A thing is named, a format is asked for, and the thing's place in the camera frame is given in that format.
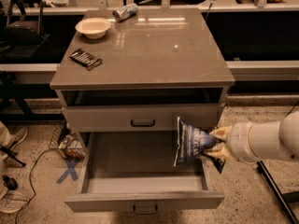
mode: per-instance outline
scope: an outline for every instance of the bowl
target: bowl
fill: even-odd
[[[80,21],[76,30],[90,39],[99,39],[106,34],[111,22],[103,18],[90,18]]]

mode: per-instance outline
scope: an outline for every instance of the can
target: can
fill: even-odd
[[[138,11],[138,6],[136,3],[128,4],[124,7],[120,7],[112,12],[115,20],[120,22],[134,16]]]

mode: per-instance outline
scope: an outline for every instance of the shoe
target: shoe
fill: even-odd
[[[27,134],[28,134],[27,128],[20,128],[18,131],[16,131],[16,133],[14,133],[15,142],[13,142],[10,147],[6,147],[6,148],[13,150],[16,146],[18,146],[22,141],[25,140],[25,138],[27,137]],[[1,153],[2,153],[2,159],[3,160],[7,159],[8,154],[6,154],[4,152],[1,152]]]
[[[15,213],[28,203],[29,199],[15,190],[8,190],[0,200],[0,212]]]

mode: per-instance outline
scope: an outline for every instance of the speckled floor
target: speckled floor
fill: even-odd
[[[238,121],[277,121],[282,120],[291,110],[299,97],[256,97],[232,98],[221,116],[219,126]],[[49,148],[50,140],[57,128],[55,121],[9,122],[13,132],[20,126],[29,130],[27,139],[17,147],[18,158],[27,163],[20,167],[11,159],[6,160],[5,174],[16,178],[19,191],[33,196],[29,174],[38,156]],[[281,191],[299,190],[299,163],[284,161],[264,161]],[[76,167],[79,175],[82,163]],[[64,198],[77,191],[78,181],[71,175],[58,184],[67,166],[62,157],[54,151],[46,152],[38,160],[32,172],[32,185],[36,190],[34,199],[17,214],[0,214],[2,224],[101,224],[101,223],[290,223],[271,189],[256,171],[256,165],[227,162],[222,175],[218,174],[212,162],[207,162],[213,190],[224,193],[224,201],[215,210],[161,211],[155,215],[139,216],[133,213],[105,212],[96,214],[74,214],[64,203]],[[299,203],[292,204],[293,211],[299,216]]]

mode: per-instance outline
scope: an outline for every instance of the white robotic hand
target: white robotic hand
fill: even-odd
[[[291,113],[281,122],[244,122],[221,127],[211,135],[223,141],[206,151],[214,158],[299,161],[299,112]]]

